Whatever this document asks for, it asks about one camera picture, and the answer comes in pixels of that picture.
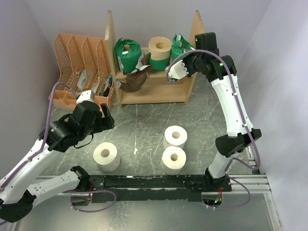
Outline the green brown roll torn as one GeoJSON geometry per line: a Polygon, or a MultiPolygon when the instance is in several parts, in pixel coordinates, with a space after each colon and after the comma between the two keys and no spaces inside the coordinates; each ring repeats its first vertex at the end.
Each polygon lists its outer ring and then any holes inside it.
{"type": "Polygon", "coordinates": [[[190,44],[182,34],[177,33],[172,39],[171,60],[174,61],[179,55],[194,49],[195,47],[190,44]]]}

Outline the brown green paper roll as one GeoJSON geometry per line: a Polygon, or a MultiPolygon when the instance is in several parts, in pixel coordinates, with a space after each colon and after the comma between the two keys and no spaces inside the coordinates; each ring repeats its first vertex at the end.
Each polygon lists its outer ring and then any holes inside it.
{"type": "Polygon", "coordinates": [[[164,71],[169,64],[172,42],[166,37],[154,37],[149,40],[148,50],[141,51],[135,70],[124,74],[125,81],[118,80],[116,86],[124,92],[139,91],[150,76],[151,71],[164,71]]]}

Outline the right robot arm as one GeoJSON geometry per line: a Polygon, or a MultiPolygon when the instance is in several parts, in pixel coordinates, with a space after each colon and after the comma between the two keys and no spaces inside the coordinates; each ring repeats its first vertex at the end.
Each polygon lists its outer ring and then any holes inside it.
{"type": "Polygon", "coordinates": [[[196,52],[183,61],[188,75],[201,73],[215,90],[227,125],[227,133],[216,138],[217,154],[205,171],[205,188],[215,191],[226,178],[230,161],[261,137],[261,131],[251,123],[238,88],[234,60],[220,56],[214,32],[195,35],[196,52]]]}

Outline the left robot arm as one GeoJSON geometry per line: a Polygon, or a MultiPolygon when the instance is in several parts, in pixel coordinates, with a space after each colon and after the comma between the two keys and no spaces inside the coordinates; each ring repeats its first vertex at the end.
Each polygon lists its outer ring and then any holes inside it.
{"type": "Polygon", "coordinates": [[[44,129],[24,158],[0,181],[0,218],[14,223],[41,202],[66,191],[87,192],[90,175],[81,166],[59,177],[34,183],[47,165],[87,136],[114,128],[108,106],[90,101],[78,103],[71,114],[44,129]]]}

